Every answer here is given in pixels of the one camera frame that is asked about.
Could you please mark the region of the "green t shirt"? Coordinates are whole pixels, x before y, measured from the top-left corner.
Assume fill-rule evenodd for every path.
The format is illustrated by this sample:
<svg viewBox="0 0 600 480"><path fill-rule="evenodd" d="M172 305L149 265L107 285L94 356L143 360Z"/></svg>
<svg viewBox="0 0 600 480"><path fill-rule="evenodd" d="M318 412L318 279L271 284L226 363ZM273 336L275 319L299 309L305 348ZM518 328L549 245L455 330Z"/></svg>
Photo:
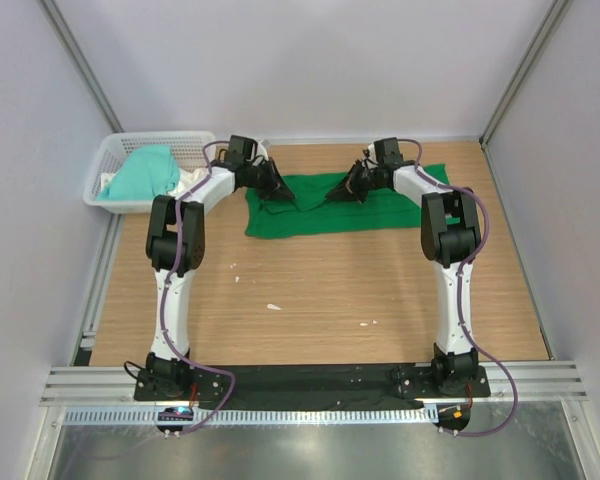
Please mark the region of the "green t shirt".
<svg viewBox="0 0 600 480"><path fill-rule="evenodd" d="M262 201L247 188L249 237L278 240L294 236L367 230L416 228L421 225L423 196L444 194L445 166L416 169L410 163L393 174L393 188L373 190L364 203L333 202L325 195L347 172L281 175L295 194L293 201Z"/></svg>

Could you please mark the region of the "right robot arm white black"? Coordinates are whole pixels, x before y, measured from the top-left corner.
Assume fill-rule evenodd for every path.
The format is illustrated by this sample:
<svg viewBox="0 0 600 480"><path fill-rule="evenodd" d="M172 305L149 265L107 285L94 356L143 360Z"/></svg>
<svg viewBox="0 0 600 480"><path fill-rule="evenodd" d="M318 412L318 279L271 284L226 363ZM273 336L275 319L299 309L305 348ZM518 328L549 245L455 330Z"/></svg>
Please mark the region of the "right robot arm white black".
<svg viewBox="0 0 600 480"><path fill-rule="evenodd" d="M370 192L390 189L420 207L420 244L434 268L438 302L429 378L443 396L467 396L479 369L470 308L472 262L483 243L478 205L471 190L448 185L424 170L420 142L407 141L417 147L417 156L405 159L404 142L390 137L370 144L325 199L363 203Z"/></svg>

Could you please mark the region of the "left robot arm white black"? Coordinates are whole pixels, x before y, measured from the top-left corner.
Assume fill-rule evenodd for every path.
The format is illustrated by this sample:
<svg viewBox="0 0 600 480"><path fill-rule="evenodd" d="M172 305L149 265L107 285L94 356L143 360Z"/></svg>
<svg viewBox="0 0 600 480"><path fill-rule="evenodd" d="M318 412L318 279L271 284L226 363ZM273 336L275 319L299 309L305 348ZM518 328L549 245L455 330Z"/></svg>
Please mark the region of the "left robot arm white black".
<svg viewBox="0 0 600 480"><path fill-rule="evenodd" d="M181 400L194 386L188 338L189 297L206 249L206 215L241 188L260 197L293 200L263 143L233 135L215 160L179 193L153 200L146 255L154 270L157 310L154 338L145 366L138 371L134 398Z"/></svg>

